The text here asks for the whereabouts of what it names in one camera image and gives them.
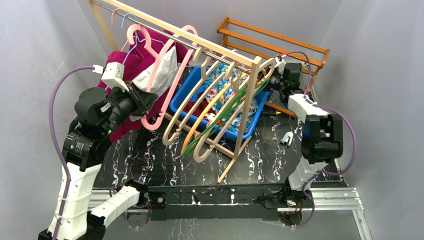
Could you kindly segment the green velvet hanger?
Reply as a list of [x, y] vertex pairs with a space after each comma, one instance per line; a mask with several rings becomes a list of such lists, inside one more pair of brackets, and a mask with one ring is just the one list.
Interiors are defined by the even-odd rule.
[[[263, 91], [263, 89], [269, 83], [269, 79], [261, 80], [256, 87], [259, 90], [254, 93], [253, 99], [257, 101], [257, 107], [254, 109], [255, 114], [252, 117], [251, 124], [249, 125], [247, 135], [250, 136], [252, 134], [253, 129], [255, 128], [259, 116], [263, 110], [263, 107], [267, 101], [267, 97], [269, 93], [267, 91]], [[221, 113], [219, 113], [216, 117], [213, 118], [210, 122], [206, 124], [206, 128], [203, 132], [195, 134], [194, 137], [189, 135], [183, 144], [183, 149], [181, 150], [181, 155], [183, 157], [187, 156], [189, 153], [195, 150], [196, 145], [200, 142], [201, 138], [214, 135], [216, 132], [219, 134], [226, 134], [227, 129], [231, 127], [233, 118], [237, 117], [240, 111], [243, 108], [243, 104], [245, 103], [247, 89], [243, 89], [240, 93], [237, 93], [231, 100], [226, 102], [227, 106], [221, 108]]]

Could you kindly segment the blue floral garment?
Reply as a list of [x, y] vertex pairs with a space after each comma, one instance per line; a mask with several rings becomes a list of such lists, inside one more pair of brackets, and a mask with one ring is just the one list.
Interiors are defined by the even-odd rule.
[[[203, 87], [205, 89], [208, 89], [222, 73], [225, 73], [227, 71], [228, 67], [229, 66], [227, 64], [219, 63], [217, 65], [217, 67], [212, 71], [212, 73], [207, 77], [207, 79], [203, 82]], [[205, 99], [209, 104], [209, 102], [211, 102], [215, 98], [215, 96], [217, 94], [219, 94], [226, 87], [226, 85], [228, 85], [231, 82], [231, 80], [234, 79], [237, 76], [238, 72], [239, 72], [238, 69], [233, 69], [231, 74], [230, 74], [229, 79], [222, 77], [216, 83], [216, 85], [208, 91], [208, 93], [206, 94], [206, 96], [203, 99]], [[213, 104], [213, 106], [208, 110], [208, 113], [214, 113], [214, 114], [217, 115], [217, 113], [223, 108], [224, 104], [234, 94], [235, 94], [234, 93], [234, 87], [230, 86], [219, 97], [219, 99]], [[249, 128], [250, 128], [250, 126], [253, 122], [253, 118], [254, 118], [255, 114], [257, 113], [258, 107], [259, 107], [258, 101], [255, 100], [255, 99], [252, 99], [252, 101], [250, 103], [250, 107], [249, 107], [249, 112], [248, 112], [248, 115], [247, 115], [246, 126], [245, 126], [245, 129], [244, 129], [245, 133], [249, 130]], [[236, 116], [236, 118], [230, 123], [230, 127], [228, 128], [230, 131], [235, 132], [235, 133], [238, 132], [240, 125], [241, 125], [242, 114], [243, 114], [243, 112], [241, 111]]]

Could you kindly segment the white red poppy garment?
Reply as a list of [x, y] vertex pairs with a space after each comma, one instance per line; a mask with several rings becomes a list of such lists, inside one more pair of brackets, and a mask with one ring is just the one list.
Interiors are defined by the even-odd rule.
[[[206, 125], [210, 125], [210, 124], [212, 124], [212, 123], [215, 122], [215, 117], [216, 117], [216, 114], [215, 113], [208, 112], [203, 117], [203, 119], [207, 121], [207, 124]], [[214, 124], [219, 126], [219, 125], [222, 124], [222, 121], [221, 120], [217, 120]]]

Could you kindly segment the cream wooden hanger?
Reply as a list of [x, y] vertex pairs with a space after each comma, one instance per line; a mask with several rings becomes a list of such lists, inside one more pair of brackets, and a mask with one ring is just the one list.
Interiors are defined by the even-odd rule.
[[202, 103], [203, 98], [208, 93], [209, 89], [203, 91], [201, 98], [198, 98], [198, 90], [203, 85], [206, 78], [213, 72], [213, 70], [224, 60], [226, 56], [221, 57], [222, 60], [216, 60], [212, 66], [209, 62], [213, 59], [207, 56], [204, 62], [196, 66], [193, 71], [182, 82], [181, 87], [170, 101], [169, 107], [174, 111], [171, 116], [168, 113], [163, 115], [169, 119], [169, 125], [163, 133], [162, 143], [165, 146], [171, 145], [186, 126], [188, 120], [191, 119], [192, 114], [196, 111], [198, 105]]
[[196, 128], [209, 114], [215, 113], [202, 133], [191, 136], [191, 129], [184, 140], [182, 156], [193, 153], [194, 160], [203, 162], [217, 146], [221, 137], [236, 141], [239, 134], [246, 139], [252, 135], [269, 93], [265, 90], [270, 76], [276, 68], [276, 60], [271, 58], [259, 66], [257, 77], [249, 72], [234, 72], [231, 66], [224, 65], [214, 72], [215, 81], [207, 78], [208, 90], [205, 99], [208, 105], [203, 109], [193, 127]]

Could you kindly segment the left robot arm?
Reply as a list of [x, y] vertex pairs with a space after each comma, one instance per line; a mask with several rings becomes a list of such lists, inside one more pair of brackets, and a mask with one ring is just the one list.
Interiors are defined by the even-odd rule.
[[101, 87], [84, 90], [75, 103], [76, 118], [69, 127], [59, 157], [62, 184], [50, 226], [40, 240], [101, 240], [107, 227], [131, 207], [151, 208], [148, 187], [129, 180], [113, 196], [90, 208], [93, 185], [101, 169], [111, 134], [131, 115], [147, 113], [157, 100], [155, 93], [129, 83], [126, 89]]

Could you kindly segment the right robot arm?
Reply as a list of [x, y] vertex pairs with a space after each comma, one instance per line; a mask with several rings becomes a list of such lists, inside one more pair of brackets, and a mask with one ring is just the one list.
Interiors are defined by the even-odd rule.
[[302, 67], [298, 62], [278, 63], [269, 81], [270, 89], [279, 92], [280, 101], [303, 123], [302, 157], [281, 190], [282, 202], [288, 207], [305, 198], [313, 178], [343, 153], [342, 118], [319, 108], [302, 92]]

